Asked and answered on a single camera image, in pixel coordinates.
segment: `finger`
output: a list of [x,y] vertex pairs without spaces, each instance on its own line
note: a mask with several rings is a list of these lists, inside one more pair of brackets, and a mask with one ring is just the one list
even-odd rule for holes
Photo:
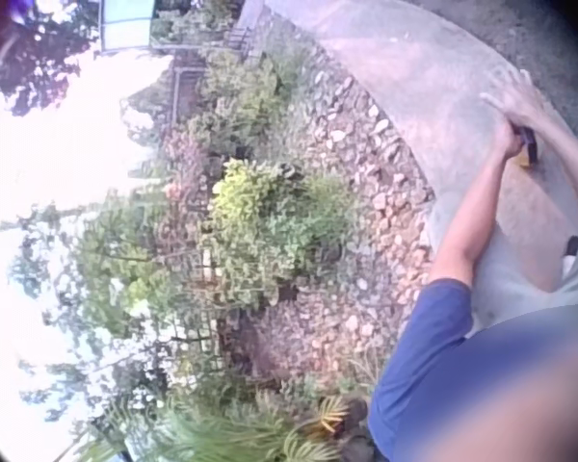
[[493,87],[500,90],[505,87],[505,79],[503,78],[503,72],[501,69],[493,70],[488,73],[488,81]]
[[507,84],[513,84],[516,80],[513,76],[513,71],[510,68],[503,69],[503,78]]
[[492,106],[494,109],[497,109],[503,112],[503,103],[499,101],[497,98],[492,96],[488,93],[480,93],[480,98],[482,98],[486,103]]
[[521,84],[524,82],[524,77],[523,75],[520,73],[520,71],[518,69],[516,69],[515,67],[512,67],[510,69],[510,75],[512,76],[512,81],[515,84]]
[[531,78],[531,74],[527,69],[520,69],[520,74],[522,75],[522,80],[525,84],[533,86],[533,79]]

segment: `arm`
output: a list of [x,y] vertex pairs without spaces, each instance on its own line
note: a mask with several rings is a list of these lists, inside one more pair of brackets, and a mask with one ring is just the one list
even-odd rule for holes
[[471,287],[473,268],[494,229],[501,181],[509,158],[518,154],[521,141],[512,127],[500,120],[495,143],[473,180],[435,257],[429,280],[456,279]]
[[578,139],[546,113],[530,126],[559,154],[571,184],[578,194]]
[[482,94],[482,98],[498,109],[512,123],[534,129],[561,158],[578,194],[578,139],[570,134],[543,108],[543,100],[533,86],[526,70],[506,72],[493,79],[499,97]]

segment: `hand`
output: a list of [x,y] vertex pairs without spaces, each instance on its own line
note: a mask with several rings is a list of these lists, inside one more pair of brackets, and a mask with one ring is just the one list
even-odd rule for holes
[[494,128],[492,155],[507,161],[522,151],[523,141],[512,128],[512,125],[502,116],[498,116]]
[[480,97],[514,125],[536,129],[545,117],[545,111],[543,98],[534,87],[529,72],[515,68],[504,69],[498,76],[493,76],[491,81],[499,96],[481,93]]

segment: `ground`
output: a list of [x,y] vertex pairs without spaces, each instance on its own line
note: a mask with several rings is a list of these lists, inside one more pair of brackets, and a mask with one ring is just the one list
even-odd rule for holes
[[340,176],[357,204],[355,230],[327,256],[332,274],[299,280],[295,300],[253,321],[258,339],[247,349],[255,374],[315,373],[331,385],[354,360],[385,358],[395,344],[425,282],[434,196],[386,114],[323,49],[267,10],[255,40],[299,71],[286,118],[255,157]]
[[578,135],[578,32],[565,9],[548,0],[408,0],[436,13],[526,68]]

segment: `yellow object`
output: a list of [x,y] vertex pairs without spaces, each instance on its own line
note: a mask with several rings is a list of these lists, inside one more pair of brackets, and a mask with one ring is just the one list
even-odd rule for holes
[[523,168],[531,168],[531,161],[529,160],[529,149],[526,145],[522,146],[520,154],[514,157],[514,160],[519,166]]

